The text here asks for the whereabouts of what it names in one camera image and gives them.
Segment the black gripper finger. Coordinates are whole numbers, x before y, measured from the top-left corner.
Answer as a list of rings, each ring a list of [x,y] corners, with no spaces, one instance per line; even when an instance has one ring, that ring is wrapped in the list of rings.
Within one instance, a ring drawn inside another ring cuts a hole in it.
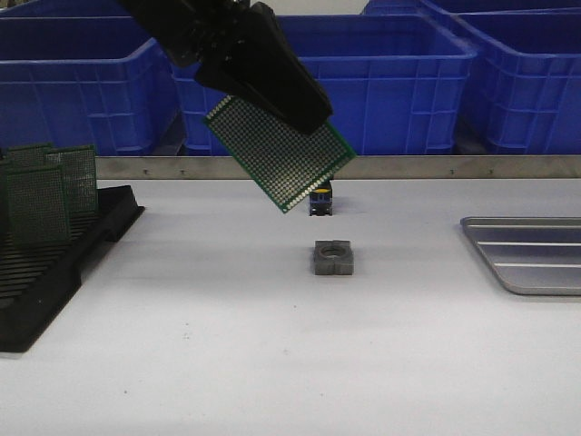
[[[322,86],[295,55],[273,10],[263,2],[247,14],[247,60],[264,107],[302,134],[313,134],[332,115]]]
[[[198,53],[195,80],[204,87],[235,95],[291,121],[291,53],[280,49],[228,49]]]

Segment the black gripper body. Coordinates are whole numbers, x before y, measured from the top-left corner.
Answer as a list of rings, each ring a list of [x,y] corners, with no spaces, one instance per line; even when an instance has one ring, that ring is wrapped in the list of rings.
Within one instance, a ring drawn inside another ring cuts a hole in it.
[[[249,1],[120,1],[136,23],[180,67],[250,60],[240,36]]]

